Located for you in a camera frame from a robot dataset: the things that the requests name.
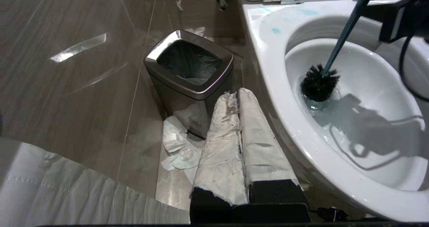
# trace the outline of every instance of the black cable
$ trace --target black cable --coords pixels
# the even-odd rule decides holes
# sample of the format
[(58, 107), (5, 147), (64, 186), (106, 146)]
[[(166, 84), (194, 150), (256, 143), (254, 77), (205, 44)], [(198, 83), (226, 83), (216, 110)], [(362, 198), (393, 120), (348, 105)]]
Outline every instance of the black cable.
[(401, 81), (403, 82), (404, 86), (406, 87), (406, 89), (416, 98), (424, 101), (424, 102), (429, 102), (429, 98), (424, 97), (422, 95), (420, 95), (419, 93), (417, 93), (417, 91), (414, 91), (407, 83), (406, 79), (405, 79), (405, 74), (404, 74), (404, 57), (405, 57), (405, 52), (408, 48), (408, 44), (411, 41), (411, 38), (413, 37), (414, 34), (409, 35), (404, 44), (403, 44), (403, 48), (401, 50), (401, 56), (400, 56), (400, 63), (399, 63), (399, 68), (400, 68), (400, 76), (401, 76)]

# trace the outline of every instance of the toilet bowl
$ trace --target toilet bowl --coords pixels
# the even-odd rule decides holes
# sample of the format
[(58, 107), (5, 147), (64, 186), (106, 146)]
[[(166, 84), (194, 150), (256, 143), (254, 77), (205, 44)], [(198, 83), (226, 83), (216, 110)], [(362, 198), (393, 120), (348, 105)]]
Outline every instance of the toilet bowl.
[[(429, 104), (415, 99), (397, 73), (403, 41), (379, 42), (381, 23), (360, 18), (334, 62), (341, 78), (329, 102), (314, 105), (300, 94), (305, 72), (326, 63), (354, 5), (241, 0), (249, 48), (244, 86), (301, 181), (383, 218), (429, 221)], [(423, 39), (411, 40), (404, 65), (407, 79), (427, 94)]]

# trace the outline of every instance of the tile floor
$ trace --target tile floor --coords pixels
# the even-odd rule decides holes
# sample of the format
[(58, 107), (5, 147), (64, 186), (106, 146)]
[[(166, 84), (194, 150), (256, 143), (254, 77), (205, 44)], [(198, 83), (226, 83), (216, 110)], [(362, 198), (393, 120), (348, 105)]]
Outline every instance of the tile floor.
[[(227, 48), (234, 54), (234, 68), (233, 68), (233, 91), (238, 90), (242, 87), (242, 73), (241, 73), (241, 62), (242, 58), (246, 53), (246, 45), (244, 39), (233, 39), (233, 38), (209, 38), (209, 40)], [(197, 147), (204, 146), (204, 140), (200, 140), (192, 135), (188, 136), (188, 139), (195, 144)], [(167, 152), (161, 148), (160, 162), (167, 158)], [(165, 170), (161, 164), (158, 171), (158, 182), (156, 190), (156, 199), (163, 203), (169, 204), (179, 209), (189, 210), (190, 205), (190, 191), (192, 184), (187, 179), (183, 170), (175, 169), (172, 171)], [(349, 217), (348, 219), (360, 219), (365, 216), (365, 213), (359, 209), (356, 209), (337, 198), (333, 197), (329, 193), (324, 192), (314, 186), (310, 186), (304, 192), (309, 204), (310, 209), (317, 210), (318, 207), (330, 208), (337, 207), (345, 211)], [(311, 220), (313, 222), (323, 222), (323, 219), (318, 217), (316, 213), (310, 213)]]

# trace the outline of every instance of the stainless steel trash can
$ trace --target stainless steel trash can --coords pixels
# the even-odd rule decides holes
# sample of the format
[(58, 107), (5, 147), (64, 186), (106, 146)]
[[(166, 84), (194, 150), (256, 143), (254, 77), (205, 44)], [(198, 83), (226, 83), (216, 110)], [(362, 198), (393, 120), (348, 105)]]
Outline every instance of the stainless steel trash can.
[(148, 53), (144, 64), (168, 114), (205, 138), (217, 99), (232, 88), (233, 59), (223, 47), (176, 30)]

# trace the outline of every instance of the black brush head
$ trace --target black brush head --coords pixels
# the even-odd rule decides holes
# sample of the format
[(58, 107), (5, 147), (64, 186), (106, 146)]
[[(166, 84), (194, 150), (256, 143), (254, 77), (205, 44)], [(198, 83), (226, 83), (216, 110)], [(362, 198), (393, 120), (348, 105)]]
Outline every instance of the black brush head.
[(322, 64), (317, 68), (312, 65), (301, 82), (301, 92), (310, 100), (322, 102), (328, 100), (340, 79), (337, 70), (330, 70), (327, 76), (322, 75)]

